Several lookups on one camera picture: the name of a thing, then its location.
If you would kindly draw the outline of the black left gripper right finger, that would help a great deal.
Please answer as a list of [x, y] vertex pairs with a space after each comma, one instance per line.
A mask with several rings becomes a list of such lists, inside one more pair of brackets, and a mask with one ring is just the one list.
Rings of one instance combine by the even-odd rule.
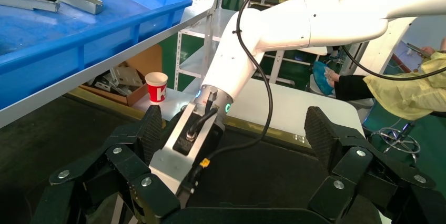
[[445, 223], [445, 197], [427, 175], [378, 152], [358, 130], [333, 123], [319, 107], [307, 109], [304, 129], [328, 172], [308, 208], [329, 223], [340, 223], [356, 196], [392, 223]]

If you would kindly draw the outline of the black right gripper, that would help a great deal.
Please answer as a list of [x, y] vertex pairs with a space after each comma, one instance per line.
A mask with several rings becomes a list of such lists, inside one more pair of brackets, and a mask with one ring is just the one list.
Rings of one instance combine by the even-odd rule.
[[225, 132], [225, 125], [221, 121], [214, 122], [209, 134], [205, 140], [205, 153], [210, 154], [215, 151], [223, 138]]

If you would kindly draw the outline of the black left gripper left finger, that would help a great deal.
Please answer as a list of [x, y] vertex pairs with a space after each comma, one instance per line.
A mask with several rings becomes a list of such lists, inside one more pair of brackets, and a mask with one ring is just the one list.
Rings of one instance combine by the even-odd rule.
[[161, 109], [150, 106], [140, 121], [118, 127], [99, 149], [53, 173], [32, 223], [86, 223], [112, 195], [138, 223], [162, 223], [180, 202], [146, 164], [161, 129]]

